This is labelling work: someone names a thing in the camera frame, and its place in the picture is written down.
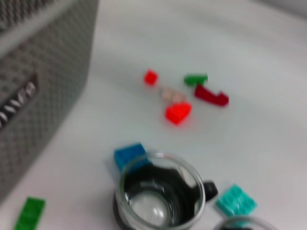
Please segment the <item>green transparent brick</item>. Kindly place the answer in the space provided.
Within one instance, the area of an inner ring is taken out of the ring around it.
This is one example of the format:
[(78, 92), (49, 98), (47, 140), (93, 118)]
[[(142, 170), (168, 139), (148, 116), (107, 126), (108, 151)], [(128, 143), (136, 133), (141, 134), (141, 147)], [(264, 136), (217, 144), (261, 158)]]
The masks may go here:
[(188, 86), (195, 86), (199, 84), (204, 84), (208, 80), (208, 75), (207, 74), (200, 74), (200, 73), (195, 73), (195, 74), (187, 74), (184, 77), (184, 83)]

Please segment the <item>green flat brick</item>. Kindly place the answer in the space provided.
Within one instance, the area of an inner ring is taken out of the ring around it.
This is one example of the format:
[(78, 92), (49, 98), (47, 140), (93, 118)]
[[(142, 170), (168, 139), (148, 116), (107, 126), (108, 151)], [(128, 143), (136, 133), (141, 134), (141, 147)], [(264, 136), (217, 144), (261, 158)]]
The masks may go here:
[(36, 230), (44, 212), (46, 201), (37, 197), (28, 197), (21, 209), (13, 230)]

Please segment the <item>dark red long brick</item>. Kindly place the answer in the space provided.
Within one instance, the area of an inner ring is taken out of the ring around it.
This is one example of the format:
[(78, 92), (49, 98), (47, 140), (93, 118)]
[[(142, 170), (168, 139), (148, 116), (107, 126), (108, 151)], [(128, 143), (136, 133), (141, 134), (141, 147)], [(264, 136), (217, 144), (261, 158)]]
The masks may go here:
[(218, 94), (214, 94), (203, 85), (197, 85), (194, 91), (194, 95), (196, 98), (201, 99), (205, 102), (211, 103), (216, 106), (226, 106), (229, 104), (229, 97), (227, 94), (223, 92), (219, 92)]

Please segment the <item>small red brick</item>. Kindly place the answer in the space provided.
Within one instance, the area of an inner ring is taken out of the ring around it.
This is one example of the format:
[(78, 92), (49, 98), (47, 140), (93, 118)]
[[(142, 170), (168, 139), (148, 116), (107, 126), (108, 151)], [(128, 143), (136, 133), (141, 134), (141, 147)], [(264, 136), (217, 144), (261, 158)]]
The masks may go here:
[(150, 85), (150, 86), (154, 86), (157, 81), (158, 81), (158, 73), (151, 70), (151, 69), (148, 69), (144, 75), (144, 83), (146, 83), (147, 85)]

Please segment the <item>teal square brick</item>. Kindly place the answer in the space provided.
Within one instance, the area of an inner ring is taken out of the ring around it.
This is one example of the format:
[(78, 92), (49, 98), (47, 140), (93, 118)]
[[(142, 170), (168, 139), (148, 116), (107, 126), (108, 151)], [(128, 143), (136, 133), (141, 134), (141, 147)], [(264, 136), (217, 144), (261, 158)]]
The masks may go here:
[(237, 184), (228, 188), (215, 204), (227, 217), (249, 215), (257, 207), (255, 200)]

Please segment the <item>orange-red slope brick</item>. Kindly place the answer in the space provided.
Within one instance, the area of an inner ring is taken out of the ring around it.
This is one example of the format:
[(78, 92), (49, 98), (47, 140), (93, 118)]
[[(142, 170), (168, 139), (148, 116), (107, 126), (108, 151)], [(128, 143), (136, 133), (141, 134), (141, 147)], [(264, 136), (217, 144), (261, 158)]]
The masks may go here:
[(192, 105), (187, 102), (174, 103), (166, 108), (165, 117), (175, 125), (179, 125), (188, 117), (192, 110)]

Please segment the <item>grey perforated storage bin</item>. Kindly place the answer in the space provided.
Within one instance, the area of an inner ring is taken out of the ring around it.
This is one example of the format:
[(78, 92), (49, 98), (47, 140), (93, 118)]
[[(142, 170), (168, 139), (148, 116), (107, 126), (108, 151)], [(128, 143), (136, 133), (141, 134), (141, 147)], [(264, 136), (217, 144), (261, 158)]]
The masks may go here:
[(0, 203), (82, 93), (99, 0), (0, 0)]

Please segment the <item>glass teacup with black base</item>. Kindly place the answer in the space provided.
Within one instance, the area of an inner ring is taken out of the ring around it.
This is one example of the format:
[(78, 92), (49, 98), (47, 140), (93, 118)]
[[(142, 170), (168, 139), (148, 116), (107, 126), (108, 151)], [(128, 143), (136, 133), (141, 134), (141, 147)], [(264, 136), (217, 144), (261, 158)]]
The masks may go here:
[(278, 230), (267, 221), (253, 216), (234, 216), (220, 221), (212, 230)]
[(123, 168), (113, 213), (120, 230), (189, 230), (217, 195), (182, 158), (147, 152)]

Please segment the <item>blue square brick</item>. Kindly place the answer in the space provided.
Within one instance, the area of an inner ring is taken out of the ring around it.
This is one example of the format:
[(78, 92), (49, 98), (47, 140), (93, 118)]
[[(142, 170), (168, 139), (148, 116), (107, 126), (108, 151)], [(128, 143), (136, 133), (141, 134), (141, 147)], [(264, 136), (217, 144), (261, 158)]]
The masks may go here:
[[(146, 151), (141, 143), (135, 143), (114, 150), (114, 160), (121, 174), (124, 172), (124, 168), (128, 164), (130, 164), (131, 161), (134, 161), (136, 158), (140, 156), (147, 156)], [(141, 161), (135, 163), (130, 169), (130, 172), (138, 170), (148, 165), (152, 165), (152, 162), (149, 161), (148, 158), (146, 157)]]

